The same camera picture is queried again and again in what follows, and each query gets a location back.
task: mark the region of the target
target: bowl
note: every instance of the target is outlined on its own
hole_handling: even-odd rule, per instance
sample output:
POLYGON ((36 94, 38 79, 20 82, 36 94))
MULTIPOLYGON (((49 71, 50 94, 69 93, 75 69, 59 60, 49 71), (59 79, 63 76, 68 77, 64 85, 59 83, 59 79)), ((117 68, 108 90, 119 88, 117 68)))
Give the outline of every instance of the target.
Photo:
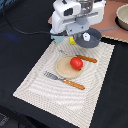
POLYGON ((128 4, 119 7, 116 15, 120 26, 125 30, 128 30, 128 4))

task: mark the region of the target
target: black cable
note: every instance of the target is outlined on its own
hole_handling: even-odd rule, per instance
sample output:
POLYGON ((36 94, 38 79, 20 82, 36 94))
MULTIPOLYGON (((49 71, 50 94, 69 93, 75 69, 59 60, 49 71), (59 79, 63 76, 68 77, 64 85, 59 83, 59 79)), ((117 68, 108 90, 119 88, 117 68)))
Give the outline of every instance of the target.
POLYGON ((8 23, 8 25, 13 28, 14 30, 16 30, 17 32, 19 33, 22 33, 22 34, 26 34, 26 35, 35 35, 35 34, 49 34, 49 35, 53 35, 53 36, 67 36, 67 35, 63 35, 63 34, 53 34, 53 33, 50 33, 50 32, 45 32, 45 31, 39 31, 39 32, 23 32, 23 31, 20 31, 18 30, 17 28, 15 28, 11 23, 10 21, 7 19, 7 16, 6 16, 6 13, 5 13, 5 3, 6 3, 7 0, 4 0, 3 1, 3 16, 6 20, 6 22, 8 23))

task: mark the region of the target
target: black background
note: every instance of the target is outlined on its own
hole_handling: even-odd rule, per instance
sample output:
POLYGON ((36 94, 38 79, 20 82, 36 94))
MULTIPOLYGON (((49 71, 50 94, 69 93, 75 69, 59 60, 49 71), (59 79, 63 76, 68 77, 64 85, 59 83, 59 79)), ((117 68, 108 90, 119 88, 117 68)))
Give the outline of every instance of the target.
MULTIPOLYGON (((47 31, 54 0, 17 0, 7 16, 18 29, 47 31)), ((128 44, 102 38, 115 45, 90 128, 128 127, 128 44)), ((8 26, 0 16, 0 105, 30 116, 51 128, 76 126, 13 97, 14 91, 51 43, 50 35, 23 35, 8 26)))

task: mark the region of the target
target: silver fork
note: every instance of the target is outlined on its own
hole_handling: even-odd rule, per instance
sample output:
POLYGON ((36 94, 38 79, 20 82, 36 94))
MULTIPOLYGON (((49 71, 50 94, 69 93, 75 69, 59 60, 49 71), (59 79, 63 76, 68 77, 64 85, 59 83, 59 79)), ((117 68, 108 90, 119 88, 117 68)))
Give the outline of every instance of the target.
POLYGON ((46 72, 44 73, 44 75, 47 76, 47 77, 50 78, 50 79, 53 79, 53 80, 60 80, 60 81, 62 81, 63 83, 66 83, 66 84, 71 85, 71 86, 73 86, 73 87, 76 87, 76 88, 78 88, 78 89, 81 89, 81 90, 85 89, 85 87, 84 87, 83 85, 77 84, 77 83, 72 82, 72 81, 69 81, 69 80, 67 80, 67 79, 61 79, 61 78, 57 77, 56 75, 54 75, 54 74, 52 74, 52 73, 50 73, 50 72, 47 72, 47 71, 46 71, 46 72))

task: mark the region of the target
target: fork handle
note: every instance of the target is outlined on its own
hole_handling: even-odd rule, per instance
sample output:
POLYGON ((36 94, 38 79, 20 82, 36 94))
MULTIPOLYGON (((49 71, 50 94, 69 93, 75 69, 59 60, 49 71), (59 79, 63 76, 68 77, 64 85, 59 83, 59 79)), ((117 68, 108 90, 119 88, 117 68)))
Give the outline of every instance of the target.
POLYGON ((81 90, 84 90, 85 89, 85 87, 83 85, 77 84, 77 83, 72 82, 72 81, 69 81, 67 79, 63 79, 63 82, 66 83, 66 84, 68 84, 68 85, 71 85, 73 87, 76 87, 78 89, 81 89, 81 90))
POLYGON ((82 60, 90 61, 90 62, 93 62, 93 63, 96 63, 97 62, 96 59, 89 58, 89 57, 86 57, 86 56, 77 55, 77 57, 79 57, 82 60))

